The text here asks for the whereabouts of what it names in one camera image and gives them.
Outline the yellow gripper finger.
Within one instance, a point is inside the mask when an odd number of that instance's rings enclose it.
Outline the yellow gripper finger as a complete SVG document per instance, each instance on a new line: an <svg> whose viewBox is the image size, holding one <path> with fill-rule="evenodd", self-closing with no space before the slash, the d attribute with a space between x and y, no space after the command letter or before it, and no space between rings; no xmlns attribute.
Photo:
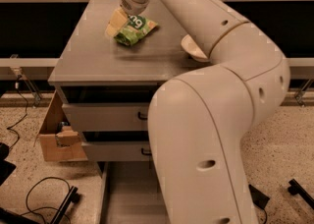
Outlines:
<svg viewBox="0 0 314 224"><path fill-rule="evenodd" d="M115 37L119 31L128 23L128 21L128 14L122 8L117 8L113 12L106 27L106 34L110 37Z"/></svg>

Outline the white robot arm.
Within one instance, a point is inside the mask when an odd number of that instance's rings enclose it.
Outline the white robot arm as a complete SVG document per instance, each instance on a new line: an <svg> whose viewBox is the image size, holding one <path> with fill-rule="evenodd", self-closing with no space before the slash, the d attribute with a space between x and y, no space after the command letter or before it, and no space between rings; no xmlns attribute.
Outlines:
<svg viewBox="0 0 314 224"><path fill-rule="evenodd" d="M127 15L150 0L120 0ZM288 91L288 60L256 25L220 0L160 0L205 54L148 109L153 161L171 224L258 224L240 141Z"/></svg>

